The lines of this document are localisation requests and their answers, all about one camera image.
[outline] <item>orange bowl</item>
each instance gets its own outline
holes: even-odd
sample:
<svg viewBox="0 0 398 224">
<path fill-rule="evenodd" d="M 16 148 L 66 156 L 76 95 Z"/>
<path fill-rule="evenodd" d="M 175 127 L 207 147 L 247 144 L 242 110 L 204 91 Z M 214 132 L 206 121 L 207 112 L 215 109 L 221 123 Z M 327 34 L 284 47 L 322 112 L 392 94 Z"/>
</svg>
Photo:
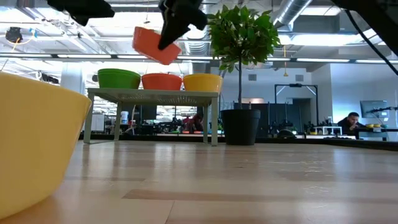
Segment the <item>orange bowl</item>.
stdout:
<svg viewBox="0 0 398 224">
<path fill-rule="evenodd" d="M 164 73 L 151 73 L 142 76 L 145 90 L 180 90 L 182 78 Z"/>
<path fill-rule="evenodd" d="M 164 65 L 170 65 L 175 60 L 181 49 L 175 45 L 170 44 L 164 50 L 157 48 L 160 41 L 160 35 L 153 30 L 136 27 L 134 29 L 134 40 L 132 47 L 140 54 L 154 59 Z"/>
</svg>

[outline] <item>black cable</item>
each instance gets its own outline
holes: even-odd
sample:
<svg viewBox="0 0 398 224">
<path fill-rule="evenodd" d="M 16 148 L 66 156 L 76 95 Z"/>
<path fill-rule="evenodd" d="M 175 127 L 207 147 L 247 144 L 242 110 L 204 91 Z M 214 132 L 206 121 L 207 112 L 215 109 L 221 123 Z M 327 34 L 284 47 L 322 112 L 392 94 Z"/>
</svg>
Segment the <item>black cable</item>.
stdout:
<svg viewBox="0 0 398 224">
<path fill-rule="evenodd" d="M 390 61 L 388 61 L 388 59 L 382 54 L 380 53 L 380 51 L 372 44 L 372 42 L 365 36 L 365 34 L 363 34 L 363 32 L 361 31 L 361 29 L 359 28 L 359 26 L 357 25 L 357 23 L 355 22 L 353 16 L 351 15 L 351 12 L 347 9 L 345 9 L 347 16 L 349 18 L 349 20 L 351 21 L 351 23 L 354 25 L 355 29 L 359 32 L 359 34 L 361 35 L 361 37 L 365 40 L 365 42 L 370 46 L 370 48 L 372 48 L 373 51 L 375 51 L 375 53 L 382 58 L 387 65 L 392 69 L 392 71 L 398 75 L 398 70 L 390 63 Z"/>
</svg>

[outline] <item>potted plant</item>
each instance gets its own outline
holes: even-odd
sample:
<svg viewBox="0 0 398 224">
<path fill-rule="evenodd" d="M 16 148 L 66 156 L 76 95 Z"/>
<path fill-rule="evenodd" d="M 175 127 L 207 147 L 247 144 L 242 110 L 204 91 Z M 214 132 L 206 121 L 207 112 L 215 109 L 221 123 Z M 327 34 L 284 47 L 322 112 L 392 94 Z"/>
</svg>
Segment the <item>potted plant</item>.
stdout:
<svg viewBox="0 0 398 224">
<path fill-rule="evenodd" d="M 220 70 L 239 72 L 239 109 L 221 112 L 227 144 L 253 145 L 256 139 L 259 110 L 242 109 L 242 64 L 264 63 L 280 44 L 278 32 L 270 21 L 269 13 L 261 15 L 246 6 L 235 6 L 208 15 L 213 58 L 220 58 Z"/>
</svg>

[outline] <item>ceiling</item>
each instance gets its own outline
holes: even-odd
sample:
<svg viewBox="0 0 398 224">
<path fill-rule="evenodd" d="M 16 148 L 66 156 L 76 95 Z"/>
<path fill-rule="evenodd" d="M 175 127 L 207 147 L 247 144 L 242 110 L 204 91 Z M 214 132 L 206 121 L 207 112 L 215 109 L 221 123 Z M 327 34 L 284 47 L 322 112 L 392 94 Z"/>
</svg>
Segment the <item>ceiling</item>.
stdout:
<svg viewBox="0 0 398 224">
<path fill-rule="evenodd" d="M 115 1 L 107 0 L 116 14 L 113 18 L 90 19 L 86 27 L 78 25 L 65 12 L 58 12 L 46 5 L 45 1 L 33 0 L 31 7 L 15 7 L 16 0 L 0 0 L 0 46 L 1 52 L 46 53 L 46 54 L 138 54 L 132 48 L 134 28 L 161 30 L 163 20 L 157 10 L 157 1 Z M 273 10 L 277 12 L 281 0 L 245 0 L 244 5 L 258 11 Z M 222 5 L 234 6 L 238 1 L 205 0 L 201 9 L 214 13 Z M 356 15 L 360 27 L 366 31 L 386 56 L 391 51 L 382 44 L 382 40 L 369 29 L 368 25 Z M 368 59 L 377 55 L 364 44 L 344 13 L 333 6 L 329 0 L 313 0 L 292 24 L 291 30 L 279 32 L 284 47 L 275 48 L 275 57 L 300 58 L 349 58 Z M 14 46 L 5 39 L 10 27 L 21 27 L 22 45 Z M 177 42 L 182 48 L 182 55 L 194 54 L 192 46 L 203 45 L 199 55 L 210 55 L 207 36 L 200 30 L 192 30 Z M 38 70 L 60 77 L 62 62 L 51 60 L 23 60 L 18 58 L 0 58 L 4 70 L 27 77 L 35 77 Z M 173 63 L 169 66 L 143 60 L 130 62 L 85 62 L 86 73 L 92 76 L 98 69 L 113 67 L 134 70 L 141 74 L 153 72 L 170 72 L 188 74 L 198 72 L 191 62 Z M 272 67 L 284 67 L 284 62 L 274 62 Z M 287 67 L 307 68 L 308 71 L 318 63 L 287 63 Z"/>
</svg>

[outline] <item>white pillar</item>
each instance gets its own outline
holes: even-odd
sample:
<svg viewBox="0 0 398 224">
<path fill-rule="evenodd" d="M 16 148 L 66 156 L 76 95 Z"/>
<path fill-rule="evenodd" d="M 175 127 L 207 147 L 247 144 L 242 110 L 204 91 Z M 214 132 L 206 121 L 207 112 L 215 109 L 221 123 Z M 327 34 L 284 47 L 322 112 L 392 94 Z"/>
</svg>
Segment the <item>white pillar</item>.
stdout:
<svg viewBox="0 0 398 224">
<path fill-rule="evenodd" d="M 61 86 L 80 94 L 85 94 L 85 76 L 83 75 L 83 63 L 63 62 L 61 74 Z"/>
</svg>

